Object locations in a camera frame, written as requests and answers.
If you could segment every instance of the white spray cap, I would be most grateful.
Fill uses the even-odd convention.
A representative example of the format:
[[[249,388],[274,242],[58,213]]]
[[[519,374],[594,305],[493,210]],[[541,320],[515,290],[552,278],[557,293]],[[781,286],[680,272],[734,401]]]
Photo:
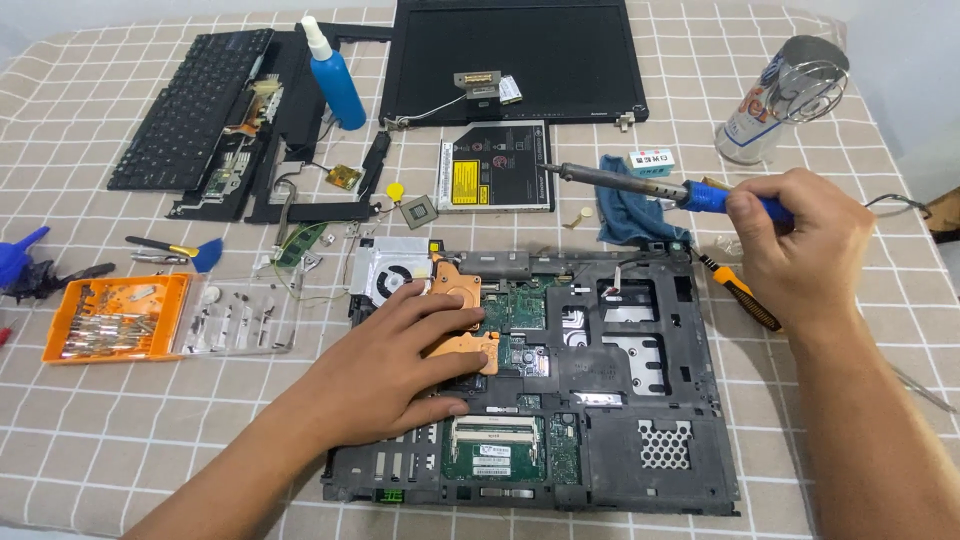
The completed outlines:
[[[330,42],[326,40],[324,33],[317,26],[317,19],[313,15],[307,15],[300,20],[303,25],[303,32],[306,34],[306,44],[313,53],[313,58],[324,61],[333,56],[333,49],[330,48]]]

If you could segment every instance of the keyboard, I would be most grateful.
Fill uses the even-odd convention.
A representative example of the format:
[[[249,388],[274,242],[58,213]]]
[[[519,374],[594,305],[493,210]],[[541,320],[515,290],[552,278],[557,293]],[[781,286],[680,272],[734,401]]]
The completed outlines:
[[[197,36],[147,112],[107,189],[199,187],[230,109],[256,75],[273,34],[267,28]]]

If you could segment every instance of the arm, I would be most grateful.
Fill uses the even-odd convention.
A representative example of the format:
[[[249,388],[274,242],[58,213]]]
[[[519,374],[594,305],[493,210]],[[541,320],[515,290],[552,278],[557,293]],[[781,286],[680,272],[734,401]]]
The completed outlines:
[[[124,538],[248,538],[317,455],[466,414],[463,400],[415,396],[477,371],[487,358],[421,358],[420,351],[448,331],[479,322],[483,309],[459,309],[463,298],[418,296],[421,291],[423,282],[398,289]]]
[[[796,216],[777,237],[756,196]],[[874,215],[804,169],[748,180],[727,201],[744,275],[797,359],[820,533],[830,540],[947,540],[960,474],[889,368],[854,291]]]

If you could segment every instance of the rag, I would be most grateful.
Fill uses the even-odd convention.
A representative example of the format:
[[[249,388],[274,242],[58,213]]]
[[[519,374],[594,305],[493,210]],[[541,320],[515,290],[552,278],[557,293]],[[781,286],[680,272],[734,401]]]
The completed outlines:
[[[606,155],[600,159],[600,168],[630,174],[623,158]],[[600,234],[597,239],[618,246],[639,245],[646,241],[690,240],[690,231],[663,221],[663,208],[646,195],[596,187],[597,207],[600,209]]]

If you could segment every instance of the soldering iron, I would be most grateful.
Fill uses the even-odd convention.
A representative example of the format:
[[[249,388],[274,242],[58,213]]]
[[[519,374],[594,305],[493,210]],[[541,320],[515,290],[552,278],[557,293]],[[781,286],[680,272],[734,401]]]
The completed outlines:
[[[629,174],[584,167],[574,163],[564,163],[562,165],[547,163],[538,164],[537,167],[557,173],[560,178],[568,182],[602,185],[603,187],[676,201],[678,209],[727,213],[725,203],[727,196],[730,194],[729,191],[691,180],[687,180],[683,185],[676,185],[649,178],[638,178]],[[784,208],[777,199],[760,198],[760,203],[774,221],[793,221],[793,214],[790,210]]]

